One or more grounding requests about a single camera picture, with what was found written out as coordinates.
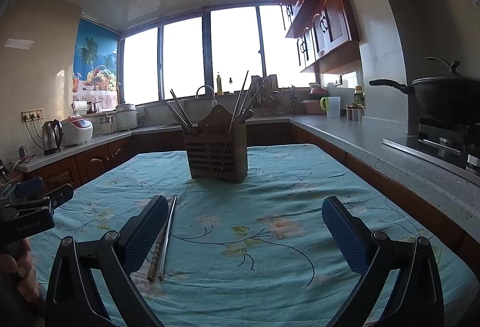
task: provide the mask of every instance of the human hand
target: human hand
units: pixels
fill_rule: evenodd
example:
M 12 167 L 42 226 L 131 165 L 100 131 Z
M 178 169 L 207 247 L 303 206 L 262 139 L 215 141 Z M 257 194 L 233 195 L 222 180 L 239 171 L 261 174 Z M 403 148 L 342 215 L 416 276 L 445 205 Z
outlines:
M 17 284 L 17 290 L 27 302 L 38 300 L 37 272 L 32 265 L 32 248 L 28 239 L 22 239 L 23 254 L 17 261 L 10 255 L 0 254 L 0 273 L 18 273 L 22 280 Z

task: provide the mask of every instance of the blue floral tablecloth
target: blue floral tablecloth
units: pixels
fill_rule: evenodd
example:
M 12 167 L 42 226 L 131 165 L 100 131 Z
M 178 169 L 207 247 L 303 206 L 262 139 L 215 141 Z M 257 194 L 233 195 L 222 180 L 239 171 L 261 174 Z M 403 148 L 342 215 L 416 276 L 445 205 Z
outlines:
M 75 191 L 55 211 L 54 229 L 32 238 L 46 291 L 59 241 L 99 239 L 138 214 L 155 194 L 179 196 L 163 282 L 148 282 L 149 254 L 131 278 L 167 327 L 323 326 L 359 279 L 323 223 L 335 195 L 371 230 L 394 240 L 431 240 L 440 270 L 446 325 L 470 304 L 478 283 L 470 269 L 421 224 L 313 145 L 252 147 L 242 183 L 191 179 L 186 153 L 140 154 Z M 112 320 L 124 325 L 99 272 Z M 378 319 L 392 274 L 368 321 Z

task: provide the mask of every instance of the plastic pitcher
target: plastic pitcher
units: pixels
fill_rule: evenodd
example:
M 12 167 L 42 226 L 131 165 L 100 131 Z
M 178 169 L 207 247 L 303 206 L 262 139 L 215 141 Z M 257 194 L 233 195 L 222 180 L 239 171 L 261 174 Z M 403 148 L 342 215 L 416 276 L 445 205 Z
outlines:
M 340 117 L 340 97 L 323 97 L 320 100 L 320 107 L 327 112 L 327 117 Z

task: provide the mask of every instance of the lid handle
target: lid handle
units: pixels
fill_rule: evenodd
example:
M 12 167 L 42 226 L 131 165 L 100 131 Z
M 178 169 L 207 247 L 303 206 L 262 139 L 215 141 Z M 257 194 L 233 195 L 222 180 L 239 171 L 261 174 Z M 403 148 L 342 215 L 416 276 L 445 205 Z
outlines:
M 447 60 L 442 59 L 441 57 L 433 57 L 433 56 L 425 57 L 425 59 L 426 60 L 439 60 L 439 61 L 445 63 L 448 66 L 451 74 L 460 75 L 457 72 L 457 67 L 460 65 L 460 62 L 458 60 L 453 60 L 453 62 L 448 62 Z

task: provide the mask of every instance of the wall socket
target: wall socket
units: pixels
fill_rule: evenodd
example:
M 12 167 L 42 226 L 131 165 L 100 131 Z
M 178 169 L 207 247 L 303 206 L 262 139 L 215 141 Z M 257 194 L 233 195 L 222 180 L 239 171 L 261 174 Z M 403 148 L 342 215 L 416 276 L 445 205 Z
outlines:
M 25 118 L 27 121 L 32 120 L 32 116 L 34 120 L 40 120 L 44 118 L 44 110 L 42 109 L 35 109 L 35 110 L 27 110 L 26 112 L 22 112 L 22 122 L 25 122 Z

